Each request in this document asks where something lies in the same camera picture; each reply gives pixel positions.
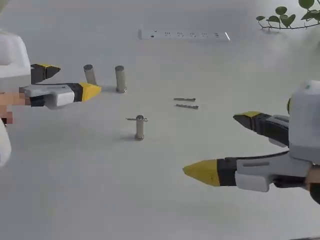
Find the black tip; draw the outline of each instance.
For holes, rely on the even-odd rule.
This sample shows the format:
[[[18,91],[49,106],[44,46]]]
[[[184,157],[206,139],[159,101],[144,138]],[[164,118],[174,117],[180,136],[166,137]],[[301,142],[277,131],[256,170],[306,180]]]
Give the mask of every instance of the black tip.
[[[233,119],[244,126],[246,129],[252,130],[251,118],[245,115],[234,115]]]

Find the metal cylinder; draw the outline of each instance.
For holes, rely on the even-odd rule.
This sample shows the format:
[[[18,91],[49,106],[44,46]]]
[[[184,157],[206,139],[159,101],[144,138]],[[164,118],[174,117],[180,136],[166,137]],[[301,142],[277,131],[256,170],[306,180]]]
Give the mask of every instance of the metal cylinder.
[[[97,85],[94,67],[91,64],[85,65],[83,67],[85,78],[88,84]]]
[[[124,66],[115,67],[115,77],[116,77],[116,91],[123,94],[127,91],[126,87],[126,76]]]
[[[145,118],[142,115],[138,115],[136,117],[136,134],[135,134],[135,139],[137,141],[142,141],[145,138],[144,134],[144,121]]]

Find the white tabletop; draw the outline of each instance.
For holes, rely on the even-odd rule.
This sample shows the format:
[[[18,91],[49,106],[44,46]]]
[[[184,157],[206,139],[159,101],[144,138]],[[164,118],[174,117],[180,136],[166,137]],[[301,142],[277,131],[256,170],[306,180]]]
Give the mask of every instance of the white tabletop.
[[[255,17],[290,0],[12,0],[1,27],[31,63],[62,68],[48,83],[105,92],[50,111],[14,107],[12,158],[0,171],[3,240],[288,240],[320,234],[303,189],[213,188],[191,163],[283,151],[242,127],[246,111],[286,114],[298,85],[319,79],[319,28],[266,34]],[[230,42],[140,40],[138,29],[227,32]],[[115,93],[123,65],[125,94]],[[198,110],[173,98],[196,98]],[[142,114],[145,138],[133,140]]]

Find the power strip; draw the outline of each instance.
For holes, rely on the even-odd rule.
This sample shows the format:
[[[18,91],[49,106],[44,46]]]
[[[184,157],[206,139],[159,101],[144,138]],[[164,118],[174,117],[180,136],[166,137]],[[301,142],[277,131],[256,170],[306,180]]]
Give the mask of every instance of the power strip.
[[[139,38],[142,39],[186,39],[186,40],[207,40],[228,42],[230,38],[226,32],[210,33],[210,32],[194,32],[194,31],[158,31],[143,30],[138,32]]]

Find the robotic arm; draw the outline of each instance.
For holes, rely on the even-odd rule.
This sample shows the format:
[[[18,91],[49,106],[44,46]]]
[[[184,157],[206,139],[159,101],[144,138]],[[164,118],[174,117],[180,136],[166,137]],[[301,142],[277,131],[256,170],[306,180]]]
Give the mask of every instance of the robotic arm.
[[[292,95],[287,110],[290,117],[249,111],[233,118],[288,151],[204,160],[184,167],[184,173],[214,187],[257,192],[268,192],[270,184],[305,188],[320,204],[320,81],[305,82]]]
[[[9,0],[0,0],[0,12]],[[0,30],[0,168],[11,155],[6,129],[12,123],[9,105],[60,109],[75,102],[84,102],[101,92],[101,87],[87,82],[41,84],[60,71],[57,66],[30,64],[25,43],[18,35]]]

